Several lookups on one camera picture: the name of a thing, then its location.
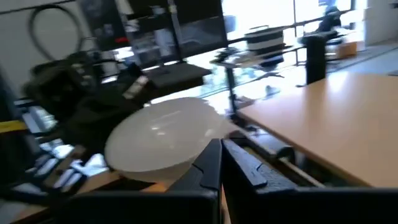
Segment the office desk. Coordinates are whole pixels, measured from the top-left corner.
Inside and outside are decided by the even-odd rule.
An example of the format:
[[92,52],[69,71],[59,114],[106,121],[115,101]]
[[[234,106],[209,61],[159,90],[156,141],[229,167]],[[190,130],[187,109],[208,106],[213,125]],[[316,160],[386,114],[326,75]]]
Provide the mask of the office desk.
[[346,180],[398,187],[398,79],[342,73],[238,111]]

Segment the white bowl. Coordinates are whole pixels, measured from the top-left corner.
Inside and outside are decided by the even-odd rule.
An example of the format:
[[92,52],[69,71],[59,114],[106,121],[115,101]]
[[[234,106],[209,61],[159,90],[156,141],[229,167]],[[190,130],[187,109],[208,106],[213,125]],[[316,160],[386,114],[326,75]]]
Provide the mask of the white bowl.
[[183,175],[224,119],[198,98],[161,102],[130,115],[111,133],[108,165],[129,179],[172,183]]

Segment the yellow label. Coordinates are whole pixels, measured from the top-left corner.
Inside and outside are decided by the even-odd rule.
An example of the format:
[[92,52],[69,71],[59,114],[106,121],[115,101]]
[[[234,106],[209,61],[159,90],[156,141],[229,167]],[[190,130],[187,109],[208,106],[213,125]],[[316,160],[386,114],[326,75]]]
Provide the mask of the yellow label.
[[0,134],[11,131],[26,130],[26,129],[27,129],[26,124],[21,121],[0,122]]

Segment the glass window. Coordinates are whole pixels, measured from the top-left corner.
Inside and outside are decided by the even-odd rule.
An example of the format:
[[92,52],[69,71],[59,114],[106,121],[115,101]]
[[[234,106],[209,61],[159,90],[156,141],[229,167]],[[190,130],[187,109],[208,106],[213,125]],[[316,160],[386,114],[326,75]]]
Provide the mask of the glass window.
[[294,43],[296,43],[294,28],[289,28],[284,30],[284,43],[287,45],[294,45]]
[[297,57],[298,57],[299,62],[306,62],[307,61],[307,50],[299,49],[297,51]]
[[289,52],[283,54],[283,56],[285,61],[280,64],[280,68],[285,68],[296,64],[296,52]]
[[293,0],[222,0],[228,40],[244,37],[257,26],[286,26],[294,23]]
[[321,23],[321,21],[315,21],[315,22],[310,22],[308,24],[305,24],[304,32],[307,34],[307,33],[316,31],[318,29],[320,23]]
[[304,36],[304,26],[298,26],[296,27],[297,29],[297,37],[303,37]]
[[296,0],[297,22],[322,17],[332,6],[336,6],[341,11],[350,10],[351,1],[354,0]]

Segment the window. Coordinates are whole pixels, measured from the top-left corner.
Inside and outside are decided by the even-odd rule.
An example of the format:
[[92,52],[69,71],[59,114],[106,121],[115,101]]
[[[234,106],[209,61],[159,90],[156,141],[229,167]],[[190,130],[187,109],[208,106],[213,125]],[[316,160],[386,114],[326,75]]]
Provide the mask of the window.
[[321,23],[321,21],[315,21],[315,22],[310,22],[308,24],[304,25],[304,33],[310,33],[310,32],[314,32],[318,29],[319,24]]
[[250,28],[294,23],[293,0],[222,0],[228,40],[244,37]]
[[322,17],[332,6],[341,11],[350,10],[351,1],[354,0],[296,0],[296,20],[303,22]]
[[296,37],[294,35],[294,28],[284,30],[284,42],[287,45],[293,45],[296,43]]

